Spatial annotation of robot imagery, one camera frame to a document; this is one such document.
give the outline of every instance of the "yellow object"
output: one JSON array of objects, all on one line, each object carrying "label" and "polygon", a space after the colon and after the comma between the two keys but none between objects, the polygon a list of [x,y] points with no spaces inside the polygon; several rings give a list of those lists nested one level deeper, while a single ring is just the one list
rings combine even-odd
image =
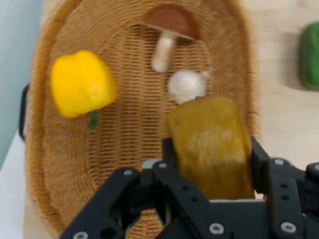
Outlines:
[{"label": "yellow object", "polygon": [[251,138],[239,109],[223,97],[205,97],[168,114],[177,169],[208,199],[254,198]]},{"label": "yellow object", "polygon": [[109,66],[90,51],[56,59],[51,93],[62,116],[75,118],[116,101],[117,89]]}]

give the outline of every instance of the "white surface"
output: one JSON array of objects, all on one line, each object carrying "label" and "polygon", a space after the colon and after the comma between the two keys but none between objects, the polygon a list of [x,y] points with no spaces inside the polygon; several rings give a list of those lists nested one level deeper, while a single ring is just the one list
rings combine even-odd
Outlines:
[{"label": "white surface", "polygon": [[15,134],[0,171],[0,239],[23,239],[24,142]]},{"label": "white surface", "polygon": [[152,168],[153,164],[159,161],[161,161],[160,158],[153,158],[153,159],[147,160],[143,163],[142,168]]}]

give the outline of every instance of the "wicker basket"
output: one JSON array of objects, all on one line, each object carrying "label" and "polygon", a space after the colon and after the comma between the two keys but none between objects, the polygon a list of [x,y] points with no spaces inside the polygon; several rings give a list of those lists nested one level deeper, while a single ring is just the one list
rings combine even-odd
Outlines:
[{"label": "wicker basket", "polygon": [[[194,13],[202,40],[178,42],[171,71],[158,74],[150,61],[159,33],[142,25],[143,14],[160,2]],[[115,73],[117,103],[89,117],[62,118],[50,95],[49,72],[62,55],[87,49]],[[161,157],[168,77],[178,69],[210,70],[209,93],[232,99],[250,133],[260,138],[256,38],[239,0],[67,0],[47,22],[36,47],[29,90],[26,137],[27,188],[33,205],[56,238],[110,173],[121,166],[141,169]],[[129,238],[152,238],[161,225],[143,214]]]}]

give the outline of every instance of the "table surface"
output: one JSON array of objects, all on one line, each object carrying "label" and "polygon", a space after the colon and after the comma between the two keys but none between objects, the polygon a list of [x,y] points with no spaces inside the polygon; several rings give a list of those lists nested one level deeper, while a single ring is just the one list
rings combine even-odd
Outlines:
[{"label": "table surface", "polygon": [[[45,0],[42,22],[61,0]],[[319,93],[305,90],[297,78],[300,32],[319,21],[318,0],[244,0],[259,36],[263,147],[295,166],[318,161]],[[29,199],[24,236],[49,239]]]}]

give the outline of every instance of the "basket rim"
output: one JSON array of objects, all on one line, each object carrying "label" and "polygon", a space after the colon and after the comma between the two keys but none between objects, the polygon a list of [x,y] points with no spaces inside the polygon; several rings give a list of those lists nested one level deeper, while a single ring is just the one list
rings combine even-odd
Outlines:
[{"label": "basket rim", "polygon": [[[82,2],[82,0],[64,0],[54,10],[52,15],[48,18],[43,28],[40,31],[37,45],[34,51],[31,71],[30,90],[35,94],[29,94],[28,109],[38,108],[39,99],[43,96],[43,87],[45,82],[44,74],[46,72],[50,55],[47,52],[51,52],[55,38],[59,34],[60,29],[63,27],[70,13]],[[259,89],[259,72],[258,72],[258,48],[257,37],[255,34],[254,24],[251,16],[244,8],[243,0],[231,1],[232,5],[238,7],[238,15],[241,18],[242,31],[246,35],[245,43],[247,45],[247,63],[248,72],[247,79],[250,79],[247,83],[247,102],[250,115],[250,123],[252,124],[250,131],[258,141],[261,139],[260,131],[260,89]],[[43,132],[43,126],[41,124],[33,125],[34,119],[40,119],[42,121],[43,111],[33,114],[28,110],[27,115],[27,128],[36,128],[38,131]],[[57,238],[64,230],[65,225],[62,223],[59,212],[48,204],[50,199],[49,192],[45,188],[44,184],[44,171],[42,166],[42,160],[33,157],[33,152],[41,153],[42,150],[42,138],[29,133],[26,136],[26,153],[25,153],[25,174],[26,174],[26,187],[29,193],[32,204],[35,208],[39,218],[50,232],[50,234]]]}]

